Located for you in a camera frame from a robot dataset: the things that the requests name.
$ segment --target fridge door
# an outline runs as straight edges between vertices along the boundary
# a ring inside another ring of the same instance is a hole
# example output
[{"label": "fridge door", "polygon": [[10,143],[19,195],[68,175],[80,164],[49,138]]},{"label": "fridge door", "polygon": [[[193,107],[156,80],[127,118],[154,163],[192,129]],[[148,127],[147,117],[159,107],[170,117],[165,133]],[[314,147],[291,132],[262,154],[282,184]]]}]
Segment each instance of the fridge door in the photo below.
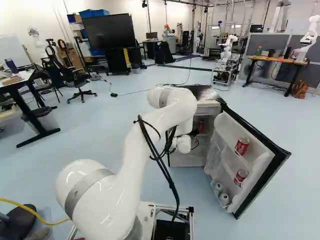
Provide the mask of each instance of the fridge door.
[{"label": "fridge door", "polygon": [[[214,120],[204,171],[221,206],[239,219],[291,153],[219,101],[221,113]],[[236,150],[239,139],[250,142],[243,155]],[[237,177],[239,171],[243,181]]]}]

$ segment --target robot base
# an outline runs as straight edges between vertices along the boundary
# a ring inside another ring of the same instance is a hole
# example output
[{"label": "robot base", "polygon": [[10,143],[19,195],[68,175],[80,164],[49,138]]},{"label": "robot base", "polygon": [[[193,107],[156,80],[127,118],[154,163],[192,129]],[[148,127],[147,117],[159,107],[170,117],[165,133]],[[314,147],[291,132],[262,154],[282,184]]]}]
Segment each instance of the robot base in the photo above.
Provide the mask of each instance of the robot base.
[{"label": "robot base", "polygon": [[[194,240],[194,208],[179,208],[175,221],[171,222],[175,210],[175,206],[141,201],[132,231],[124,240]],[[66,240],[80,237],[81,233],[73,226]]]}]

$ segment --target large black screen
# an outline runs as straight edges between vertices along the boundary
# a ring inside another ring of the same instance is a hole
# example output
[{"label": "large black screen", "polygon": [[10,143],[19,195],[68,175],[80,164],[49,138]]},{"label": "large black screen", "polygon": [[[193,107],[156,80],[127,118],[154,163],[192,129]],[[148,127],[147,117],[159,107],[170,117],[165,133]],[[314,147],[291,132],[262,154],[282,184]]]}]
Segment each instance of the large black screen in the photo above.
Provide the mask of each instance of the large black screen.
[{"label": "large black screen", "polygon": [[132,18],[128,13],[82,19],[94,49],[136,47]]}]

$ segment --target whiteboard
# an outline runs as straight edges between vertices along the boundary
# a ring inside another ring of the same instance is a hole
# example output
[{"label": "whiteboard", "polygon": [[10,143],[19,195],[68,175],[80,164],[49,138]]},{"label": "whiteboard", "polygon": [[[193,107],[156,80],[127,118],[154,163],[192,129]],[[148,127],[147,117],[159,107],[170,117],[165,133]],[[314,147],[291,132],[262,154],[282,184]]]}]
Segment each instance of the whiteboard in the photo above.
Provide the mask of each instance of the whiteboard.
[{"label": "whiteboard", "polygon": [[17,67],[31,64],[17,35],[0,36],[0,64],[12,59]]}]

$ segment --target window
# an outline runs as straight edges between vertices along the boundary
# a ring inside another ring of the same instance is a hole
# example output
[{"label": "window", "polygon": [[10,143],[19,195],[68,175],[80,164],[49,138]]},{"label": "window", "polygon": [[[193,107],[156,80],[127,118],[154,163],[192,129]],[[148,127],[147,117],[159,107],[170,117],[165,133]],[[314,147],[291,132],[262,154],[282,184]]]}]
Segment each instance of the window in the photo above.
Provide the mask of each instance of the window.
[{"label": "window", "polygon": [[231,28],[232,29],[234,29],[234,28],[239,29],[239,28],[241,28],[241,24],[232,25]]}]

